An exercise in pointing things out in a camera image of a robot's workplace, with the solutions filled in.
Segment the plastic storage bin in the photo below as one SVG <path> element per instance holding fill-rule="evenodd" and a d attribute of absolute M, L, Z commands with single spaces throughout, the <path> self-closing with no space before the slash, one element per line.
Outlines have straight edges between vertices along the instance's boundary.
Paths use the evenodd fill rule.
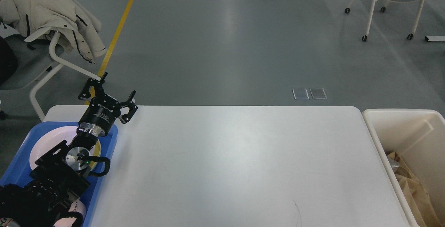
<path fill-rule="evenodd" d="M 380 154 L 410 226 L 413 213 L 389 165 L 385 152 L 397 151 L 429 193 L 442 226 L 445 226 L 445 120 L 433 110 L 373 109 L 363 118 Z"/>

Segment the coat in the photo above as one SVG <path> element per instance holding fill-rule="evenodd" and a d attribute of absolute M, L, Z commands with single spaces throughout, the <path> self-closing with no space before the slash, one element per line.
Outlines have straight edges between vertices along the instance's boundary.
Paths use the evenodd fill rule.
<path fill-rule="evenodd" d="M 54 31 L 45 27 L 58 30 L 65 51 L 76 49 L 90 63 L 106 52 L 97 34 L 102 24 L 76 0 L 0 0 L 0 17 L 27 41 L 51 40 Z"/>

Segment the concrete floor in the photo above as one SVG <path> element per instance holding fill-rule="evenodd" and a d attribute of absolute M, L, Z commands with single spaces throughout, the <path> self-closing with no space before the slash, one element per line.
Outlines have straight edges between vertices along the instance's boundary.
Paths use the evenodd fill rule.
<path fill-rule="evenodd" d="M 102 21 L 109 45 L 128 0 L 78 0 Z M 111 56 L 105 92 L 119 100 L 135 89 L 138 105 L 352 105 L 427 108 L 445 113 L 443 0 L 426 0 L 413 40 L 417 3 L 371 0 L 135 0 Z M 75 52 L 63 57 L 93 72 Z M 38 93 L 46 112 L 82 104 L 86 77 L 65 67 Z M 323 87 L 326 100 L 295 100 L 293 88 Z M 0 91 L 0 175 L 38 118 L 29 89 Z"/>

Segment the black cable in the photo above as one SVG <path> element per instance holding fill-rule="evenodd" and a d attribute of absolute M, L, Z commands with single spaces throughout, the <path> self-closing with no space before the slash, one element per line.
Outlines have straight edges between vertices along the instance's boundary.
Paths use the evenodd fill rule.
<path fill-rule="evenodd" d="M 97 163 L 104 163 L 105 167 L 104 167 L 104 171 L 97 173 L 97 172 L 89 172 L 89 176 L 92 177 L 102 177 L 107 175 L 108 171 L 110 171 L 110 160 L 108 159 L 108 157 L 96 157 L 96 156 L 84 156 L 81 158 L 81 160 L 83 161 L 93 161 L 93 162 L 97 162 Z"/>

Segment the chair wheel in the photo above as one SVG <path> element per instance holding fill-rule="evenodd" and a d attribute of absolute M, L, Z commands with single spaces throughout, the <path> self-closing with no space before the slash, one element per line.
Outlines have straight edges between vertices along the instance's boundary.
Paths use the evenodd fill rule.
<path fill-rule="evenodd" d="M 8 117 L 4 111 L 0 111 L 0 120 L 4 120 Z"/>

